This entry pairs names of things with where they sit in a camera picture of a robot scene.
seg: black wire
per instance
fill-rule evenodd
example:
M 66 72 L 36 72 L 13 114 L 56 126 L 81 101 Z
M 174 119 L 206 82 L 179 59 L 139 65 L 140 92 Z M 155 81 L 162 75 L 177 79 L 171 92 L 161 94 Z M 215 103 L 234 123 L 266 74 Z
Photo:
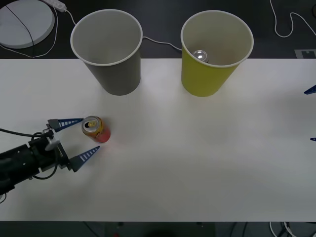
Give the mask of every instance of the black wire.
M 242 237 L 245 236 L 245 232 L 246 232 L 247 225 L 248 225 L 248 222 L 246 222 L 246 223 L 245 223 L 245 226 L 243 227 L 243 230 L 242 230 Z
M 229 235 L 230 237 L 232 237 L 232 235 L 233 235 L 233 231 L 234 231 L 234 229 L 235 229 L 235 227 L 236 227 L 236 224 L 237 224 L 237 222 L 234 222 L 234 223 L 233 223 L 233 226 L 232 226 L 232 228 L 231 228 L 231 234 Z
M 94 236 L 99 237 L 99 235 L 97 233 L 95 233 L 95 231 L 93 229 L 91 229 L 91 227 L 85 222 L 83 221 L 83 223 L 85 224 L 85 226 L 87 226 L 87 228 L 94 234 Z
M 4 194 L 4 199 L 0 201 L 0 204 L 3 203 L 6 200 L 6 194 Z
M 58 168 L 58 165 L 55 165 L 53 172 L 50 175 L 48 175 L 47 177 L 38 177 L 38 176 L 34 175 L 33 178 L 40 179 L 40 180 L 49 179 L 56 173 L 57 168 Z
M 25 27 L 25 29 L 28 31 L 28 33 L 29 33 L 29 35 L 30 35 L 30 37 L 31 37 L 32 45 L 33 45 L 33 47 L 32 47 L 32 56 L 31 56 L 31 58 L 33 58 L 33 57 L 34 57 L 34 41 L 33 41 L 33 38 L 32 38 L 32 35 L 31 35 L 29 29 L 26 27 L 26 25 L 24 25 L 24 23 L 20 20 L 20 18 L 18 18 L 17 15 L 15 15 L 13 11 L 11 11 L 11 9 L 10 9 L 7 5 L 5 5 L 5 6 L 6 6 L 6 8 L 9 9 L 10 12 L 12 12 L 12 14 L 22 23 L 22 25 L 23 25 L 23 26 Z
M 35 135 L 38 134 L 38 132 L 36 132 L 35 134 L 26 134 L 26 133 L 20 133 L 20 132 L 13 132 L 13 131 L 9 131 L 3 128 L 0 128 L 0 132 L 6 132 L 6 133 L 10 133 L 13 135 L 18 135 L 18 136 L 23 136 L 23 137 L 47 137 L 49 136 L 48 134 L 41 134 L 41 135 Z
M 55 161 L 56 161 L 56 165 L 54 167 L 53 172 L 50 175 L 48 175 L 47 177 L 38 177 L 38 176 L 34 175 L 33 178 L 39 179 L 39 180 L 45 180 L 45 179 L 49 179 L 49 178 L 53 177 L 53 175 L 56 173 L 57 168 L 58 168 L 58 154 L 56 151 L 55 151 Z

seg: paper cup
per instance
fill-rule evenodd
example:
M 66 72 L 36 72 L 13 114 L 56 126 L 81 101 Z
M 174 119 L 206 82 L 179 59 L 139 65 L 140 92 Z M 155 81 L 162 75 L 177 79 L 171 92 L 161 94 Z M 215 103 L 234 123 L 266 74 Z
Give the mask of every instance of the paper cup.
M 224 11 L 203 11 L 190 17 L 181 30 L 184 88 L 196 96 L 214 94 L 250 55 L 253 35 L 240 18 Z M 208 63 L 192 53 L 203 50 Z
M 106 9 L 82 18 L 71 33 L 70 44 L 107 92 L 126 95 L 140 82 L 142 38 L 135 17 Z

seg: cable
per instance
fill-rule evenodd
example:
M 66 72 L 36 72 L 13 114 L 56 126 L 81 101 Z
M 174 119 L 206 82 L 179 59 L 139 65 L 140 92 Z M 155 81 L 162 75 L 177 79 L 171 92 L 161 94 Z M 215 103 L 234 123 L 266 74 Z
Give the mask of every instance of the cable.
M 175 48 L 175 49 L 177 49 L 177 50 L 182 51 L 182 49 L 177 48 L 177 47 L 174 46 L 173 44 L 170 44 L 170 43 L 167 43 L 167 42 L 156 41 L 156 40 L 153 40 L 153 39 L 151 39 L 151 38 L 149 38 L 149 37 L 146 37 L 146 36 L 143 36 L 143 39 L 150 40 L 150 41 L 155 42 L 155 43 L 168 44 L 168 45 L 170 45 L 171 47 L 173 47 L 173 48 Z
M 275 232 L 274 232 L 273 229 L 272 229 L 271 221 L 269 222 L 269 228 L 270 228 L 270 231 L 271 231 L 272 235 L 273 235 L 274 237 L 277 237 L 277 235 L 275 234 Z
M 307 23 L 307 21 L 306 21 L 302 16 L 300 16 L 299 14 L 297 14 L 297 13 L 295 13 L 295 12 L 291 12 L 291 13 L 290 13 L 290 18 L 291 18 L 291 22 L 292 22 L 292 30 L 291 30 L 291 32 L 290 32 L 287 36 L 282 36 L 282 35 L 280 35 L 280 34 L 277 32 L 277 16 L 276 16 L 275 10 L 273 9 L 273 6 L 272 6 L 272 0 L 270 0 L 270 5 L 271 5 L 272 11 L 273 11 L 273 15 L 275 16 L 275 21 L 276 21 L 276 23 L 275 23 L 275 32 L 276 32 L 276 34 L 277 34 L 279 37 L 287 38 L 287 37 L 289 37 L 289 36 L 293 33 L 294 24 L 293 24 L 292 14 L 299 16 L 299 17 L 305 22 L 305 24 L 311 29 L 311 31 L 313 32 L 313 34 L 316 36 L 315 31 L 311 28 L 311 26 Z
M 74 25 L 76 25 L 76 23 L 75 23 L 75 21 L 74 21 L 74 18 L 73 18 L 73 16 L 72 16 L 72 14 L 70 13 L 70 11 L 65 10 L 65 12 L 67 12 L 67 13 L 70 15 L 70 17 L 71 17 L 71 19 L 72 19 Z
M 286 228 L 287 232 L 288 232 L 292 237 L 296 237 L 296 236 L 292 233 L 292 231 L 290 230 L 290 228 L 288 228 L 286 222 L 284 222 L 284 227 Z
M 36 132 L 36 133 L 34 133 L 34 136 L 36 136 L 38 134 L 41 134 L 41 133 L 40 132 Z M 54 167 L 53 172 L 50 175 L 48 175 L 47 177 L 38 177 L 38 176 L 34 175 L 33 178 L 39 179 L 39 180 L 45 180 L 45 179 L 51 178 L 56 173 L 57 168 L 58 168 L 58 155 L 57 155 L 56 151 L 55 151 L 55 161 L 56 161 L 56 165 Z
M 11 52 L 14 52 L 14 53 L 18 53 L 18 54 L 21 54 L 21 55 L 24 55 L 24 56 L 26 56 L 26 57 L 28 57 L 28 58 L 39 58 L 39 57 L 43 57 L 43 56 L 45 56 L 45 55 L 47 55 L 52 49 L 53 49 L 53 47 L 55 46 L 55 43 L 56 43 L 56 39 L 57 39 L 57 30 L 58 30 L 58 15 L 57 15 L 57 11 L 56 11 L 56 9 L 53 7 L 53 9 L 54 9 L 54 11 L 55 11 L 55 14 L 56 14 L 56 18 L 57 18 L 57 20 L 56 20 L 56 32 L 55 32 L 55 39 L 54 39 L 54 43 L 53 43 L 53 46 L 49 49 L 49 51 L 47 52 L 47 53 L 45 53 L 45 54 L 42 54 L 42 55 L 39 55 L 39 56 L 29 56 L 29 55 L 27 55 L 27 54 L 24 54 L 24 53 L 20 53 L 20 52 L 17 52 L 17 51 L 15 51 L 15 50 L 12 50 L 12 49 L 9 49 L 9 48 L 7 48 L 7 47 L 4 47 L 2 44 L 0 44 L 0 46 L 2 47 L 2 48 L 4 48 L 4 49 L 6 49 L 6 50 L 9 50 L 9 51 L 11 51 Z
M 284 227 L 284 224 L 281 222 L 281 231 L 280 233 L 277 235 L 277 237 L 281 237 L 285 232 L 286 232 L 286 228 Z
M 55 10 L 55 14 L 56 14 L 56 18 L 57 18 L 57 21 L 56 21 L 56 32 L 55 32 L 55 39 L 54 39 L 53 46 L 49 49 L 49 51 L 47 51 L 47 53 L 39 55 L 39 56 L 35 56 L 34 58 L 39 58 L 39 57 L 43 57 L 43 56 L 47 55 L 53 49 L 53 47 L 55 46 L 56 39 L 57 39 L 57 30 L 58 30 L 58 15 L 57 15 L 56 9 L 54 7 L 53 7 L 53 9 Z
M 41 134 L 41 135 L 38 135 L 38 132 L 36 132 L 35 134 L 26 134 L 26 133 L 20 133 L 20 132 L 13 132 L 13 131 L 9 131 L 9 130 L 6 130 L 6 129 L 3 129 L 3 128 L 0 128 L 0 132 L 6 132 L 6 133 L 10 133 L 10 134 L 13 134 L 13 135 L 18 135 L 18 136 L 23 136 L 23 137 L 47 137 L 48 135 L 46 134 Z
M 96 236 L 99 237 L 99 235 L 97 233 L 95 233 L 95 231 L 93 229 L 91 229 L 91 227 L 85 222 L 83 221 L 83 223 L 85 224 L 85 226 L 87 226 L 87 228 Z
M 243 230 L 242 230 L 242 237 L 245 236 L 247 225 L 248 225 L 248 222 L 246 222 L 246 223 L 245 223 L 245 226 L 243 227 Z
M 231 228 L 231 233 L 230 233 L 229 237 L 232 237 L 233 231 L 234 231 L 234 229 L 235 229 L 235 227 L 236 227 L 236 224 L 237 224 L 237 222 L 234 222 L 234 223 L 233 223 L 233 226 L 232 226 L 232 228 Z
M 0 204 L 3 203 L 6 200 L 6 194 L 4 194 L 4 199 L 0 201 Z
M 39 180 L 49 179 L 49 178 L 53 177 L 53 175 L 56 173 L 57 168 L 58 168 L 58 165 L 55 165 L 53 172 L 50 175 L 48 175 L 47 177 L 38 177 L 38 176 L 34 175 L 33 178 L 39 179 Z
M 5 5 L 5 6 L 6 6 L 6 8 L 9 9 L 10 12 L 12 12 L 12 14 L 22 23 L 22 25 L 23 25 L 23 26 L 25 27 L 25 29 L 28 31 L 28 33 L 29 33 L 29 35 L 30 35 L 30 37 L 31 37 L 32 45 L 33 45 L 33 48 L 32 48 L 32 56 L 31 56 L 31 58 L 33 58 L 33 56 L 34 56 L 34 41 L 33 41 L 33 38 L 32 38 L 32 35 L 31 35 L 29 29 L 26 27 L 26 25 L 24 25 L 24 23 L 20 20 L 20 18 L 18 18 L 17 15 L 15 15 L 13 11 L 11 11 L 11 9 L 10 9 L 7 5 Z

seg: can lid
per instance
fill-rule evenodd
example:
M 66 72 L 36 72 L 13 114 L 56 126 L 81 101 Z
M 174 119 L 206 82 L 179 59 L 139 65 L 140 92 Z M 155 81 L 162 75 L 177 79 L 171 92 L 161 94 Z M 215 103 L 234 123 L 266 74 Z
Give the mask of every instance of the can lid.
M 204 63 L 208 63 L 208 56 L 207 53 L 203 50 L 197 50 L 193 53 L 193 56 L 195 58 L 197 58 L 198 60 L 204 62 Z
M 81 128 L 85 132 L 95 132 L 99 128 L 99 120 L 95 116 L 86 117 L 81 123 Z

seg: soda can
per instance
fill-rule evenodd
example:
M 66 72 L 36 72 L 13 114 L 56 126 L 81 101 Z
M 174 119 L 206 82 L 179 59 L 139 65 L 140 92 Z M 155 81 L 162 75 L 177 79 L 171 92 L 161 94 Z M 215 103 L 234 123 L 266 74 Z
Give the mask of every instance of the soda can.
M 81 123 L 81 129 L 85 135 L 99 143 L 105 143 L 111 135 L 109 128 L 97 116 L 86 117 Z

